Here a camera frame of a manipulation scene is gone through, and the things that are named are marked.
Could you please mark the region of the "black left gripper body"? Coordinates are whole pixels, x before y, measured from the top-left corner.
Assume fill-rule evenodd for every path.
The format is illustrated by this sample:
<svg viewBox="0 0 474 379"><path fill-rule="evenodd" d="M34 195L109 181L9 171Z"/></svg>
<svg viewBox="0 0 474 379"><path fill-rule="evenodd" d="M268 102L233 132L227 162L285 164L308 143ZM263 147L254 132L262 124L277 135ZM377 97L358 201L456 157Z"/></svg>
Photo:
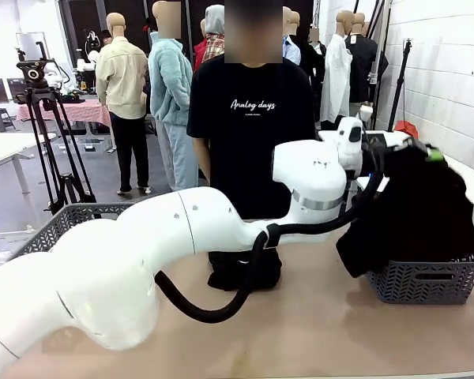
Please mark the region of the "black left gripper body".
<svg viewBox="0 0 474 379"><path fill-rule="evenodd" d="M410 151L420 154L423 157L428 157L430 155L430 149L423 142L414 137L407 137L401 143L394 146L393 151Z"/></svg>

